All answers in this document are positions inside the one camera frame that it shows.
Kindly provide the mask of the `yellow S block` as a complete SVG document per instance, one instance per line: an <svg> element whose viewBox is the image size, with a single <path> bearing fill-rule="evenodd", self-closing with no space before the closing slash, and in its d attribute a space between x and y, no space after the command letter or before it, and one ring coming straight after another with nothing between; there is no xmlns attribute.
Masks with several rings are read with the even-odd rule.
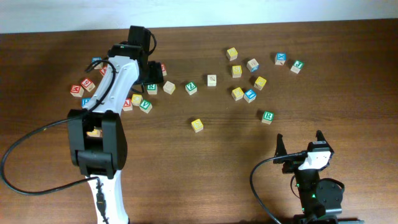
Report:
<svg viewBox="0 0 398 224"><path fill-rule="evenodd" d="M196 120L192 121L191 125L192 125L194 132L196 132L196 133L199 131L202 131L204 129L204 125L200 119L196 119Z"/></svg>

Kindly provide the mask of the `yellow block back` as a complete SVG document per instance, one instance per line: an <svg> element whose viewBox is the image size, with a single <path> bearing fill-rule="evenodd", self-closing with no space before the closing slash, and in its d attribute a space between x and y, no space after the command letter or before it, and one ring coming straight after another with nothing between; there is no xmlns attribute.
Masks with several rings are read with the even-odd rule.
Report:
<svg viewBox="0 0 398 224"><path fill-rule="evenodd" d="M228 49L226 51L226 56L227 56L229 61L232 61L232 60L237 59L238 52L237 52L237 50L234 47L232 47L232 48L230 48L230 49Z"/></svg>

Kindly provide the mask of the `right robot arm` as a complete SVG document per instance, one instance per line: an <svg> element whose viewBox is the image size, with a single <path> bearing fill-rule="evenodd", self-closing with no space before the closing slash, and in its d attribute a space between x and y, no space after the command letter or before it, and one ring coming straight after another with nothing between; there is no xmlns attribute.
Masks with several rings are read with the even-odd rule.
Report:
<svg viewBox="0 0 398 224"><path fill-rule="evenodd" d="M282 138L283 135L277 135L275 163L283 165L283 174L294 175L302 206L302 214L294 215L293 222L338 223L345 186L335 179L320 178L319 172L330 165L334 155L323 133L318 130L317 140L310 142L307 150L295 154L287 153Z"/></svg>

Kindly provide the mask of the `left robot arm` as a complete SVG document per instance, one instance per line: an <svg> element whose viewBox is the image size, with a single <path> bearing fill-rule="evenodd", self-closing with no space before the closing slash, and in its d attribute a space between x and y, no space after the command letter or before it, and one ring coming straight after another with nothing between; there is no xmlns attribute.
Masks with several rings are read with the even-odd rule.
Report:
<svg viewBox="0 0 398 224"><path fill-rule="evenodd" d="M163 82L161 64L148 59L156 44L150 30L131 26L127 40L109 49L94 95L67 116L71 160L90 185L98 223L130 222L121 188L127 159L121 112L133 85Z"/></svg>

